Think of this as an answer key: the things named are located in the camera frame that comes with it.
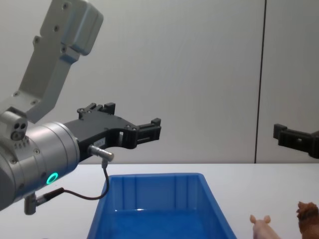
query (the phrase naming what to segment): white tabletop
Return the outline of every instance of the white tabletop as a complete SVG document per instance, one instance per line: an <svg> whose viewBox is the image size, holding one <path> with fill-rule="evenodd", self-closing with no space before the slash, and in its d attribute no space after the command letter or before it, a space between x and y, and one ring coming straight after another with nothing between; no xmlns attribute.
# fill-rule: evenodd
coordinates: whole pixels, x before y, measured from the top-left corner
<svg viewBox="0 0 319 239"><path fill-rule="evenodd" d="M271 226L284 238L300 239L297 203L319 203L319 164L136 164L109 165L110 175L135 173L202 173L221 210L239 239L252 238L249 215L269 214ZM37 192L64 187L88 196L102 191L100 165L79 165L71 174ZM85 239L97 206L64 194L23 213L23 201L0 212L1 239Z"/></svg>

